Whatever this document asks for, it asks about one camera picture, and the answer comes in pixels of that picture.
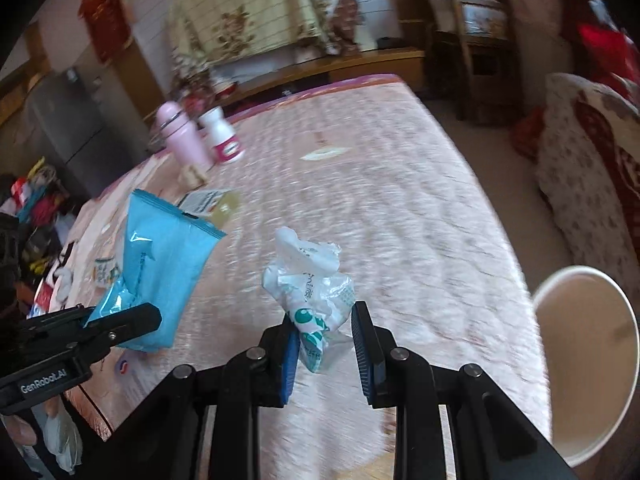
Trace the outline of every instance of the pink bedspread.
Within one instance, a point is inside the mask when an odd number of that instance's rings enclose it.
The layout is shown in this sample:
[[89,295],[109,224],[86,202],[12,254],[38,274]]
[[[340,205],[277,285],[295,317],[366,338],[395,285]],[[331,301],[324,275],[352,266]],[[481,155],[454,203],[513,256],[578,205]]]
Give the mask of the pink bedspread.
[[[241,209],[206,264],[174,347],[149,357],[156,383],[181,363],[223,364],[280,322],[282,310],[260,277],[274,255],[274,230],[289,226],[301,238],[342,247],[341,272],[399,344],[432,364],[477,362],[549,436],[542,344],[513,250],[472,171],[404,83],[351,80],[232,122],[246,153],[212,168],[209,187],[238,190]],[[305,160],[327,146],[345,153]],[[187,191],[177,175],[171,155],[152,157],[83,209],[68,304],[100,298],[92,263],[113,251],[130,191],[176,202]],[[95,364],[85,384],[113,427],[133,409],[115,378],[121,352]],[[108,436],[84,395],[74,389],[70,398]],[[325,375],[299,366],[290,404],[263,410],[260,423],[264,478],[332,478],[393,449],[393,415],[367,405],[353,352]]]

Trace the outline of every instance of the red decoration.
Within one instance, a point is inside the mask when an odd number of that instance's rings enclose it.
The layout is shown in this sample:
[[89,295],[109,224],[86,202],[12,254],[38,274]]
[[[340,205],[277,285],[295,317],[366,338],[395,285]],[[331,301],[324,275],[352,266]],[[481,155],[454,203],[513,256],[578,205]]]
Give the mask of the red decoration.
[[43,225],[48,225],[53,220],[53,215],[55,215],[58,210],[58,206],[60,205],[60,201],[56,199],[55,196],[45,195],[43,196],[33,209],[31,209],[30,219],[31,224],[35,227],[40,227]]
[[131,29],[120,0],[82,0],[78,15],[86,22],[100,62],[108,62],[127,46]]
[[638,50],[633,41],[622,32],[587,23],[578,25],[578,30],[592,60],[590,79],[609,86],[625,99],[629,99],[626,87],[611,74],[640,84]]
[[49,312],[49,307],[51,305],[51,298],[53,297],[53,287],[49,285],[49,283],[44,282],[44,280],[40,283],[40,290],[38,291],[38,295],[36,296],[34,302],[38,304],[38,306],[44,311],[46,314]]

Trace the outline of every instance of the blue plastic package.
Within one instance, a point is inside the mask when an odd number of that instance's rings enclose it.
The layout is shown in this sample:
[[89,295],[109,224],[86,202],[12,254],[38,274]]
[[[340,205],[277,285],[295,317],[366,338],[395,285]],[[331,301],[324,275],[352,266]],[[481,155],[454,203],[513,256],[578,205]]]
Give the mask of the blue plastic package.
[[174,344],[180,316],[213,247],[225,234],[141,189],[130,197],[122,274],[105,293],[88,322],[141,303],[162,314],[155,332],[121,347],[153,352]]

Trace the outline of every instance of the white paper cup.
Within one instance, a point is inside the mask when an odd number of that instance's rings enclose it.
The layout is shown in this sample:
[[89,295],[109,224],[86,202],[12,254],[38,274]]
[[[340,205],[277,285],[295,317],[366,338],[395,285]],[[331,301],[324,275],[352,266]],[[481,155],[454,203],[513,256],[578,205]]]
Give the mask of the white paper cup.
[[533,304],[545,348],[552,443],[574,467],[596,454],[625,416],[638,380],[638,326],[628,299],[591,267],[559,270]]

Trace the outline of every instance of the crumpled plastic bag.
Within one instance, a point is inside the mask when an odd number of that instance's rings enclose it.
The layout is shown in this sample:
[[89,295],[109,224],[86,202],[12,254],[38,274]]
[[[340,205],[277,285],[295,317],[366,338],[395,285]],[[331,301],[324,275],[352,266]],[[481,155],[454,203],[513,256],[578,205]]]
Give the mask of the crumpled plastic bag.
[[57,408],[47,417],[42,436],[49,452],[56,456],[60,468],[73,474],[75,467],[82,463],[82,439],[62,401],[59,398],[56,400]]
[[353,282],[338,272],[340,247],[299,240],[293,229],[276,230],[275,260],[262,275],[262,286],[300,331],[300,359],[321,372],[349,351],[353,340],[338,331],[355,303]]

